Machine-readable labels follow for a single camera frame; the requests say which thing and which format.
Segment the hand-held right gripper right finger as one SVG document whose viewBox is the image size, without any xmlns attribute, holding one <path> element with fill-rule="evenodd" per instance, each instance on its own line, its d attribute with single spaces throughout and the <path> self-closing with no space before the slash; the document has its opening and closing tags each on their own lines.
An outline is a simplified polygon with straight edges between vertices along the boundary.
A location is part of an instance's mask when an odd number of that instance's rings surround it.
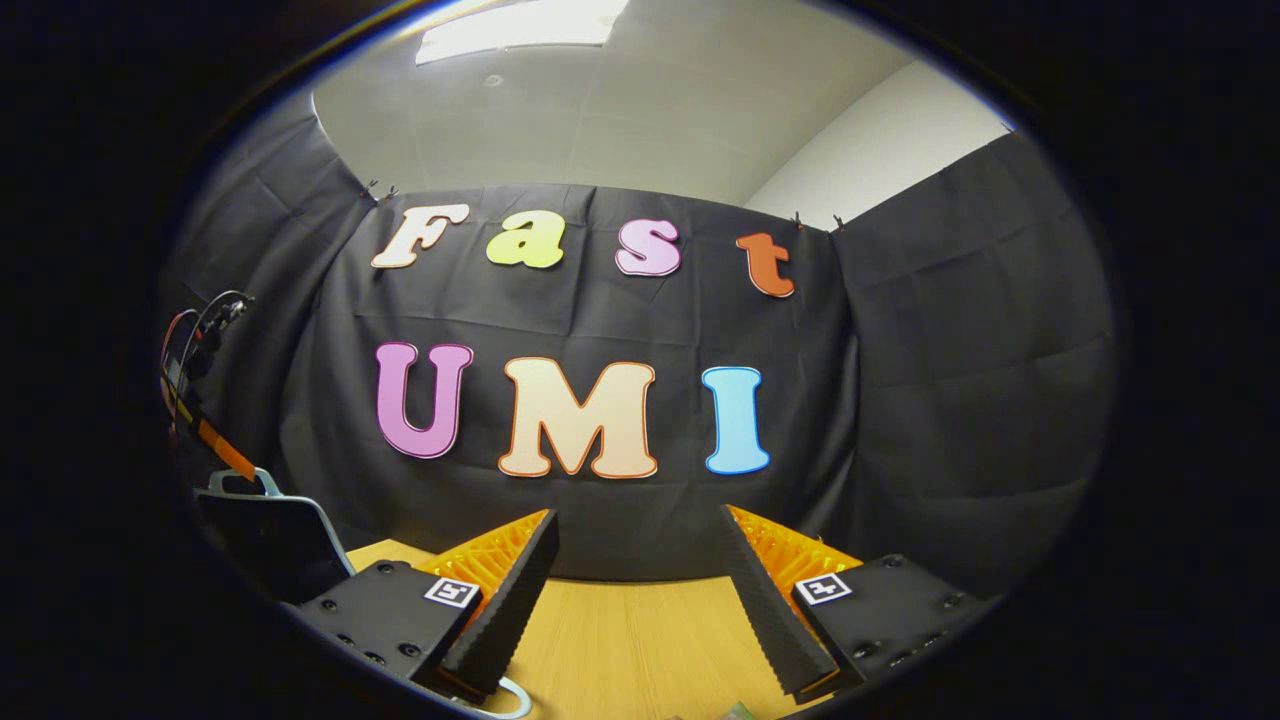
<svg viewBox="0 0 1280 720">
<path fill-rule="evenodd" d="M 897 676 L 1001 600 L 901 553 L 859 560 L 732 505 L 717 510 L 724 569 L 782 692 L 814 701 Z"/>
</svg>

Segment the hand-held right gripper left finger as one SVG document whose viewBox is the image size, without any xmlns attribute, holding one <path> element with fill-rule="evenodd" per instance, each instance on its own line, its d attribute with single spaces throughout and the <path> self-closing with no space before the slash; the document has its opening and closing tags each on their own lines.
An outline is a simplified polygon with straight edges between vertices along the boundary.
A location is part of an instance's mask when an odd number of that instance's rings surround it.
<svg viewBox="0 0 1280 720">
<path fill-rule="evenodd" d="M 559 552 L 535 511 L 416 565 L 381 559 L 293 609 L 374 667 L 448 698 L 499 689 Z"/>
</svg>

